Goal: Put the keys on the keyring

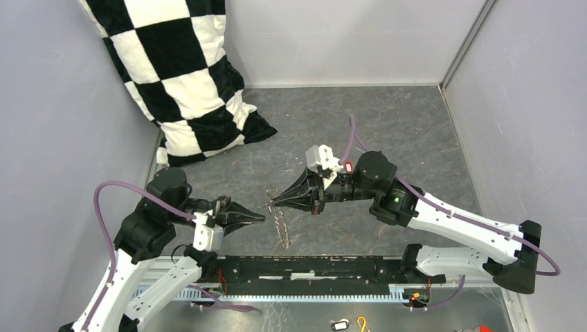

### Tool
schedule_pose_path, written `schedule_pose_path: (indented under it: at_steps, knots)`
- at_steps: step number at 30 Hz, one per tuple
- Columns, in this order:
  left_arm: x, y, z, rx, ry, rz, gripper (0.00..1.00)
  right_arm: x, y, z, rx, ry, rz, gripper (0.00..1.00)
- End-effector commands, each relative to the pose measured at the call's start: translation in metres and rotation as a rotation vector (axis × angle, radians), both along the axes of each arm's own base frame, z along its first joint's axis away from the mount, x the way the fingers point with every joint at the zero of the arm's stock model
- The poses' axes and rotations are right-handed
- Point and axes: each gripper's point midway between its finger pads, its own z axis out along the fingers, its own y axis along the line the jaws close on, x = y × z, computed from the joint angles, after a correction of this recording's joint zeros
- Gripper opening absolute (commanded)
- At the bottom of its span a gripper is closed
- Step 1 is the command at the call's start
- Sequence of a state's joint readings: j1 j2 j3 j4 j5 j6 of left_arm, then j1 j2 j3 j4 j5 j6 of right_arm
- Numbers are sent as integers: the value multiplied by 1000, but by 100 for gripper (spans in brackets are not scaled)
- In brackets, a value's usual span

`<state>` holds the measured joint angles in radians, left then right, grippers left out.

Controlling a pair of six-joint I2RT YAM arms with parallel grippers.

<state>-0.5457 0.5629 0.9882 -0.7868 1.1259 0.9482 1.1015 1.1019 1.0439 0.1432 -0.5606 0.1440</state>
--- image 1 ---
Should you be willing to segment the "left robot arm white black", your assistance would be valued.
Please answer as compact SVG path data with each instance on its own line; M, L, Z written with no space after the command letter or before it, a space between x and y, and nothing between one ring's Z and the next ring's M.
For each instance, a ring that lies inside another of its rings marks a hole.
M124 187L142 198L126 216L115 237L110 237L100 209L100 193L109 186ZM167 167L141 189L122 181L106 181L95 189L93 204L107 242L109 265L88 306L61 331L144 331L181 291L198 280L209 282L217 274L217 251L222 240L246 225L261 223L264 216L220 196L214 201L191 197L186 173ZM176 225L194 230L183 256L140 295L133 294L145 273L176 237Z

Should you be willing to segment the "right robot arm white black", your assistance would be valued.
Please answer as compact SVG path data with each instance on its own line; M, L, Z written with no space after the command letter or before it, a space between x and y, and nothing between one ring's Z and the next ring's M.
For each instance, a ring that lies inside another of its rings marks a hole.
M397 175L381 152L367 151L356 163L340 165L328 146L306 153L301 176L271 200L272 206L320 214L327 203L371 201L369 213L387 225L438 234L454 248L407 246L400 274L408 282L429 277L464 275L490 278L520 294L535 291L541 226L485 218L445 203Z

